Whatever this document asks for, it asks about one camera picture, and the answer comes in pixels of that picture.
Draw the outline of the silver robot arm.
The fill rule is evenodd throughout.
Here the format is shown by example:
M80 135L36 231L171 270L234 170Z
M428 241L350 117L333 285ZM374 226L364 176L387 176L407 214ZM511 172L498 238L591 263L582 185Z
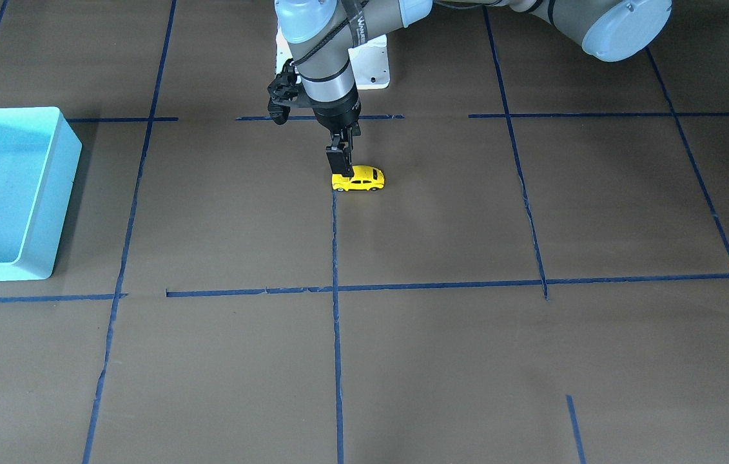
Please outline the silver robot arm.
M267 88L267 110L285 124L291 108L309 108L329 130L332 173L353 176L360 98L349 51L427 17L432 1L276 1L291 58ZM647 47L672 13L670 1L502 1L540 17L600 61L617 62Z

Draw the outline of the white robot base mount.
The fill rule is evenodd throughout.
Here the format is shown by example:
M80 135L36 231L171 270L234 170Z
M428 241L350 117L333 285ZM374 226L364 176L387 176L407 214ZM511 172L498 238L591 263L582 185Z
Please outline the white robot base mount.
M376 36L366 44L347 50L358 90L384 89L391 82L387 35ZM276 63L273 73L278 73L287 59L290 59L289 44L280 27L276 34Z

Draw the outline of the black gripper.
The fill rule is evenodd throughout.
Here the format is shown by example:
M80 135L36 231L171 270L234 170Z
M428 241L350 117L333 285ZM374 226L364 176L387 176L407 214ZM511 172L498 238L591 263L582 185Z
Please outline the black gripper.
M360 97L344 97L334 102L320 102L311 98L311 105L316 120L332 134L331 141L326 146L332 174L353 177L355 137L361 136L358 123L361 112Z

